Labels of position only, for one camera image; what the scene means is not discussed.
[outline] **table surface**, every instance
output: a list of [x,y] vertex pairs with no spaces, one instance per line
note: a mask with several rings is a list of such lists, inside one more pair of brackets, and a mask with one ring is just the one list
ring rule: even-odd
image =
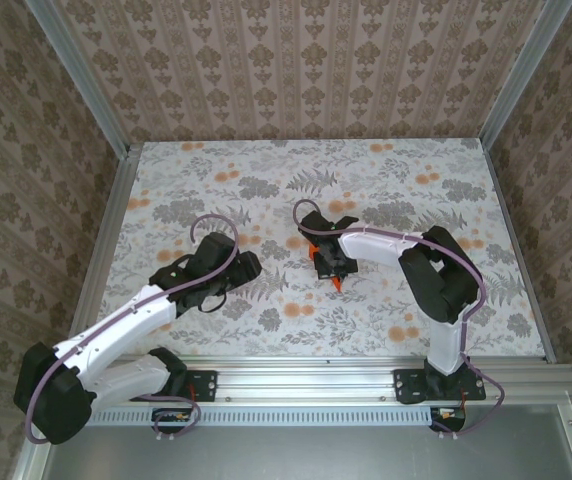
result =
[[[212,314],[189,311],[128,353],[404,356],[428,352],[428,318],[400,268],[360,262],[338,293],[317,279],[291,212],[311,198],[330,220],[401,232],[447,228],[482,272],[489,301],[471,318],[473,355],[543,356],[535,317],[477,139],[147,143],[142,149],[99,318],[159,267],[192,253],[204,213],[231,218],[261,276]],[[300,218],[309,211],[302,206]],[[206,221],[198,228],[224,228]]]

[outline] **purple cable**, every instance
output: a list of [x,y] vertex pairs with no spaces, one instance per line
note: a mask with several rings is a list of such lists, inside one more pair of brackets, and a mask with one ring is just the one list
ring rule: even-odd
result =
[[193,287],[195,285],[199,285],[200,283],[207,282],[211,278],[213,278],[213,277],[219,275],[221,272],[223,272],[232,263],[232,261],[235,259],[235,256],[237,255],[237,250],[239,247],[239,233],[237,232],[237,228],[235,227],[235,224],[229,218],[227,218],[223,215],[218,215],[216,213],[208,213],[206,215],[202,215],[201,217],[197,217],[190,227],[190,239],[191,239],[191,241],[193,243],[195,242],[195,235],[194,235],[195,227],[197,226],[197,224],[199,222],[201,222],[202,220],[204,220],[206,218],[217,218],[219,220],[223,220],[224,222],[226,222],[228,224],[228,226],[233,231],[233,235],[235,237],[234,238],[235,244],[233,245],[233,251],[231,252],[230,256],[226,259],[226,261],[224,263],[222,263],[222,265],[220,267],[218,267],[215,270],[213,270],[212,272],[204,275],[203,277],[198,278],[196,280],[191,280],[188,283],[183,283],[181,285],[178,285],[177,287],[173,287],[173,288],[170,288],[170,289],[165,290],[163,292],[159,292],[159,293],[156,293],[154,295],[151,295],[150,297],[147,297],[147,298],[139,301],[138,303],[136,303],[132,307],[127,308],[122,313],[117,315],[115,318],[111,319],[109,322],[106,322],[100,328],[98,328],[93,333],[88,335],[88,337],[84,338],[84,340],[79,342],[76,346],[71,348],[68,352],[66,352],[60,358],[58,358],[57,361],[55,363],[53,363],[48,370],[46,370],[46,373],[40,379],[39,383],[37,384],[37,387],[35,387],[35,390],[33,391],[33,395],[30,397],[30,402],[28,403],[28,408],[26,409],[26,421],[24,423],[24,433],[26,434],[26,438],[28,438],[29,441],[31,441],[32,443],[34,443],[36,445],[43,445],[44,443],[48,443],[47,439],[37,438],[35,435],[33,435],[33,430],[32,430],[33,416],[35,414],[35,407],[37,405],[37,400],[39,399],[39,396],[41,395],[42,391],[44,390],[46,383],[48,383],[48,381],[50,380],[50,377],[53,376],[55,371],[59,367],[61,367],[66,362],[66,360],[71,358],[76,353],[80,353],[92,340],[97,338],[99,335],[101,335],[103,332],[105,332],[110,327],[115,325],[117,322],[122,320],[124,317],[127,317],[128,315],[137,311],[138,309],[140,309],[144,305],[152,302],[153,300],[157,300],[158,298],[167,297],[168,295],[172,295],[173,293],[179,292],[180,290],[185,290],[185,289]]
[[369,232],[369,233],[375,233],[377,235],[384,235],[386,237],[396,238],[399,240],[409,240],[411,242],[420,243],[420,244],[425,245],[429,248],[432,248],[433,250],[437,250],[438,252],[443,253],[444,255],[449,256],[450,258],[455,260],[457,263],[459,263],[462,267],[464,267],[466,269],[466,271],[472,275],[472,277],[475,279],[475,282],[477,282],[477,285],[479,286],[480,296],[479,296],[479,300],[473,306],[473,308],[471,308],[468,312],[466,312],[462,318],[462,333],[461,333],[459,353],[462,357],[462,360],[468,366],[468,368],[470,368],[475,374],[479,375],[484,380],[486,380],[489,383],[491,383],[492,385],[494,385],[499,390],[499,398],[497,399],[497,403],[495,403],[493,408],[491,408],[491,410],[484,416],[484,418],[482,418],[475,425],[473,425],[469,428],[466,428],[460,432],[453,432],[452,430],[450,430],[445,425],[442,425],[441,423],[438,423],[438,422],[433,422],[433,423],[435,425],[437,425],[439,428],[441,428],[442,430],[444,430],[445,432],[452,433],[453,436],[455,434],[456,435],[465,435],[466,433],[470,433],[470,432],[476,430],[477,428],[479,428],[484,423],[486,423],[488,421],[488,419],[497,411],[497,409],[504,402],[504,398],[506,398],[506,392],[504,391],[504,388],[501,386],[501,384],[499,382],[497,382],[496,380],[493,380],[488,375],[482,373],[477,367],[475,367],[470,362],[470,360],[468,359],[468,356],[466,355],[466,334],[468,332],[468,319],[471,317],[471,315],[473,315],[480,308],[482,308],[482,306],[484,305],[484,302],[486,302],[486,298],[487,298],[486,286],[484,285],[484,281],[481,278],[481,276],[475,271],[475,269],[466,260],[464,260],[462,257],[457,255],[456,253],[452,252],[451,250],[448,250],[447,248],[442,247],[441,245],[437,245],[436,243],[425,240],[421,237],[415,237],[413,235],[405,235],[405,234],[397,233],[397,232],[389,232],[387,230],[381,230],[379,228],[372,228],[372,227],[363,227],[363,228],[353,227],[353,228],[345,228],[343,230],[331,230],[331,231],[312,230],[310,228],[307,228],[307,227],[303,226],[299,222],[299,220],[297,219],[297,208],[302,203],[308,203],[308,204],[312,205],[313,208],[315,208],[315,210],[317,210],[318,213],[321,213],[321,210],[319,208],[319,205],[317,205],[314,201],[307,199],[307,198],[302,199],[302,200],[298,200],[295,203],[295,205],[293,206],[293,221],[295,222],[297,227],[300,230],[303,230],[304,232],[307,232],[307,233],[310,233],[313,235],[338,235],[338,234],[343,234],[343,233],[365,233],[365,232]]
[[[194,411],[197,412],[197,414],[195,415],[195,418],[193,419],[192,422],[190,422],[188,425],[186,425],[184,428],[182,428],[178,433],[173,434],[175,437],[181,437],[182,435],[186,435],[188,432],[190,432],[191,430],[193,430],[195,428],[197,423],[199,423],[199,421],[202,418],[202,409],[200,408],[199,404],[193,400],[190,400],[189,398],[169,397],[169,396],[156,397],[155,395],[142,395],[141,397],[137,397],[137,400],[147,400],[149,402],[184,402],[184,403],[190,404],[193,407]],[[166,416],[169,416],[169,415],[173,415],[173,413],[172,412],[159,412],[157,414],[157,416],[155,417],[155,423],[153,424],[153,430],[155,430],[155,433],[157,435],[162,434],[162,432],[159,431],[160,420]]]

